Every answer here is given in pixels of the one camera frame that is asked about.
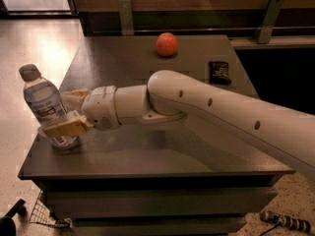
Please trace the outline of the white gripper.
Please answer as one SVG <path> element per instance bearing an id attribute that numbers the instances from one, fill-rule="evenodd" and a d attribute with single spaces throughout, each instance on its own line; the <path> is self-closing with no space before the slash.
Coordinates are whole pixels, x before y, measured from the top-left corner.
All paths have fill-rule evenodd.
<path id="1" fill-rule="evenodd" d="M 83 110 L 70 111 L 55 120 L 48 121 L 38 128 L 46 138 L 81 136 L 93 126 L 101 131 L 117 129 L 120 124 L 115 108 L 117 87 L 100 87 L 90 91 L 87 88 L 64 91 L 62 100 L 67 107 Z"/>

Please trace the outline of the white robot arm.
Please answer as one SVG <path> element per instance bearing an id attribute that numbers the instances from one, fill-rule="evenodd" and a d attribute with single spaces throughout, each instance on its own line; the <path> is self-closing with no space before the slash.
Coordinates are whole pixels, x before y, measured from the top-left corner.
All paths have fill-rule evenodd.
<path id="1" fill-rule="evenodd" d="M 227 131 L 294 170 L 315 172 L 315 116 L 162 70 L 145 85 L 66 91 L 72 110 L 43 125 L 47 138 L 81 136 L 136 124 L 170 127 L 195 116 Z"/>

